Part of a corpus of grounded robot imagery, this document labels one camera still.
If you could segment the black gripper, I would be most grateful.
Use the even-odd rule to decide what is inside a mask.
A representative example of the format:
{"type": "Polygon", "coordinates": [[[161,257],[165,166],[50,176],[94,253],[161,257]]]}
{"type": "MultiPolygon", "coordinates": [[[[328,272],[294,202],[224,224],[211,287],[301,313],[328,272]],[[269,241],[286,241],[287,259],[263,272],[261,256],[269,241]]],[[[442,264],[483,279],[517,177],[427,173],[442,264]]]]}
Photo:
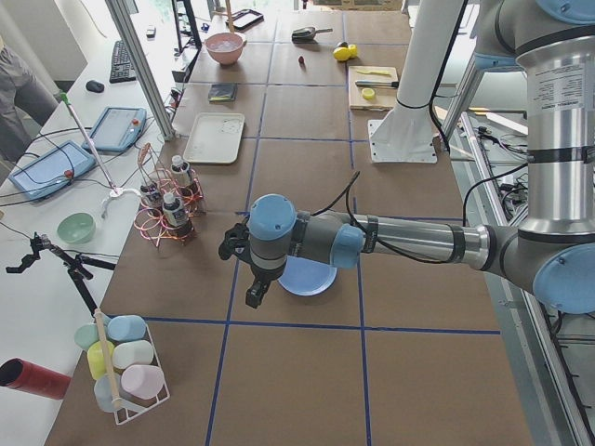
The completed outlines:
{"type": "Polygon", "coordinates": [[[243,261],[250,266],[255,280],[245,293],[245,303],[250,308],[258,308],[272,283],[275,283],[284,272],[284,264],[265,266],[263,261],[257,260],[249,246],[249,260],[243,261]]]}

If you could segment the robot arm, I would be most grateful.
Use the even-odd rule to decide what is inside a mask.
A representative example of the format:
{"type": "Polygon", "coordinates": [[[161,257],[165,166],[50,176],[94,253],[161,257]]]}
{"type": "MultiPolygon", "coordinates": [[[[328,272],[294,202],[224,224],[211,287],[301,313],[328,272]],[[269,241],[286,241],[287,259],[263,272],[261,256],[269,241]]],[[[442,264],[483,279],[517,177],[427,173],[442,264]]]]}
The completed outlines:
{"type": "Polygon", "coordinates": [[[563,313],[594,309],[594,5],[485,1],[475,57],[527,75],[528,215],[519,227],[432,224],[333,210],[299,212],[284,196],[257,199],[218,254],[244,261],[261,304],[289,256],[351,268],[363,254],[464,263],[514,283],[563,313]]]}

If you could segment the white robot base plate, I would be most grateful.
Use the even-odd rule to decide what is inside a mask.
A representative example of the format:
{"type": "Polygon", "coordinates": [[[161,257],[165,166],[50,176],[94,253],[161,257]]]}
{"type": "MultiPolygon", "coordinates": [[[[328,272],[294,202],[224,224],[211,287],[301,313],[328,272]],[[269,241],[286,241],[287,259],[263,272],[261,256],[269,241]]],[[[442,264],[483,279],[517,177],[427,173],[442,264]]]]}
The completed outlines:
{"type": "Polygon", "coordinates": [[[426,122],[369,120],[368,136],[373,163],[436,164],[431,125],[426,122]]]}

